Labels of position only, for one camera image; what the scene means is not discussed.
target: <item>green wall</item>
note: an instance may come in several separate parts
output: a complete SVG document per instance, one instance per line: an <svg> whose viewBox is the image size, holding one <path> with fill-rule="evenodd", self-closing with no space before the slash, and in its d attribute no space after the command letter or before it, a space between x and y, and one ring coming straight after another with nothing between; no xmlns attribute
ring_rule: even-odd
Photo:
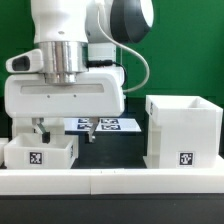
<svg viewBox="0 0 224 224"><path fill-rule="evenodd" d="M33 47L29 0L0 0L0 96L4 94L7 58ZM155 22L138 45L151 76L131 97L147 94L200 95L224 106L224 1L153 0ZM144 67L124 53L128 86L141 82Z"/></svg>

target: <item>white bin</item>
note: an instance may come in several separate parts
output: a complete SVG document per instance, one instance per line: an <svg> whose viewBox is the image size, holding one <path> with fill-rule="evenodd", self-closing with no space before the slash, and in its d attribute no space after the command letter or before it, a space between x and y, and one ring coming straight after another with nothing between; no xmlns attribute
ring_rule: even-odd
<svg viewBox="0 0 224 224"><path fill-rule="evenodd" d="M197 96L147 96L148 168L210 168L219 151L222 108Z"/></svg>
<svg viewBox="0 0 224 224"><path fill-rule="evenodd" d="M78 137L51 135L49 144L39 134L19 134L4 147L7 169L69 169L78 151Z"/></svg>

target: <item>small white box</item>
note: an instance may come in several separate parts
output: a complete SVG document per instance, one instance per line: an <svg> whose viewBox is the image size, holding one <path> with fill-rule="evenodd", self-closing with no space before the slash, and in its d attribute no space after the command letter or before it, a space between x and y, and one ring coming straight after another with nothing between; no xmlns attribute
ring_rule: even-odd
<svg viewBox="0 0 224 224"><path fill-rule="evenodd" d="M4 161L4 146L9 142L8 138L0 138L0 166Z"/></svg>
<svg viewBox="0 0 224 224"><path fill-rule="evenodd" d="M78 151L78 136L19 134L4 147L7 169L69 169Z"/></svg>
<svg viewBox="0 0 224 224"><path fill-rule="evenodd" d="M197 96L147 96L148 168L210 168L219 151L222 108Z"/></svg>

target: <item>white cable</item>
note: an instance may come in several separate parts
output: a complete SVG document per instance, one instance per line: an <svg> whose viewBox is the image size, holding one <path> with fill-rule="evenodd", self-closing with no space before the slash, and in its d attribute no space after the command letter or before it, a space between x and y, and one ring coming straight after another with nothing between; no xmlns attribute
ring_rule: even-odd
<svg viewBox="0 0 224 224"><path fill-rule="evenodd" d="M133 54L134 56L136 56L137 58L139 58L142 63L144 64L145 66L145 69L146 69L146 74L145 74L145 79L140 83L138 84L137 86L135 87L132 87L132 88L129 88L129 89L126 89L126 90L123 90L124 93L130 93L130 92L134 92L140 88L142 88L147 82L148 82L148 79L149 79L149 76L150 76L150 69L149 69L149 65L147 63L147 61L136 51L134 51L133 49L127 47L127 46L124 46L123 44L120 44L118 43L117 41L113 40L112 38L110 38L105 32L104 30L102 29L101 27L101 24L100 24L100 4L98 4L98 17L97 17L97 20L98 20L98 26L99 26L99 29L100 31L102 32L102 34L110 41L112 42L113 44L115 44L116 46L120 47L121 49L124 49L126 51L128 51L129 53Z"/></svg>

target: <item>black cable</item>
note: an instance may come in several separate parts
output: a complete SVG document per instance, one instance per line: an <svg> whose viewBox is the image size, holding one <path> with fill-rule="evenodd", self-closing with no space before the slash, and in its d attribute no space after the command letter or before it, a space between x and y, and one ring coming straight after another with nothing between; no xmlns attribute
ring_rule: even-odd
<svg viewBox="0 0 224 224"><path fill-rule="evenodd" d="M119 67L121 67L123 70L124 70L124 82L123 82L123 84L122 84L122 86L127 82L127 80L128 80L128 73L127 73L127 70L126 70L126 68L124 67L124 65L122 65L122 64L120 64L120 63L118 63L118 62L115 62L115 61L113 61L113 64L114 65L117 65L117 66L119 66Z"/></svg>
<svg viewBox="0 0 224 224"><path fill-rule="evenodd" d="M87 68L92 68L92 67L105 67L105 66L112 66L112 65L116 65L116 66L119 66L123 69L124 71L124 82L122 84L122 86L127 82L127 79L128 79L128 74L127 74L127 70L126 68L118 63L118 62L115 62L115 61L112 61L112 60L104 60L104 61L88 61L87 62Z"/></svg>

